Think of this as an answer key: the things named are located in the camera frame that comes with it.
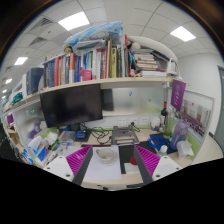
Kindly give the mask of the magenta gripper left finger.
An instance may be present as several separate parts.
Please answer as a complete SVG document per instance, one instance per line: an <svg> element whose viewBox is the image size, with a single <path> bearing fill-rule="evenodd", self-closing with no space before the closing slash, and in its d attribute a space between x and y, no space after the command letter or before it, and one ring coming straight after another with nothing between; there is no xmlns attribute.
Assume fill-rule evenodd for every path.
<svg viewBox="0 0 224 224"><path fill-rule="evenodd" d="M78 151L68 155L66 160L74 176L86 172L89 161L92 157L92 146L86 146Z"/></svg>

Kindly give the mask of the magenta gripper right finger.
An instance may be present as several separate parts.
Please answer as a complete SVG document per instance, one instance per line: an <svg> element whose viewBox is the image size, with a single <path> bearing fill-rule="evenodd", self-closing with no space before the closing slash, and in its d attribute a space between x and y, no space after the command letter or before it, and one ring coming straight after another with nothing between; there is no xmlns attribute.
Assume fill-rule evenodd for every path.
<svg viewBox="0 0 224 224"><path fill-rule="evenodd" d="M160 157L141 146L135 146L135 152L140 156L149 175L152 176L160 161Z"/></svg>

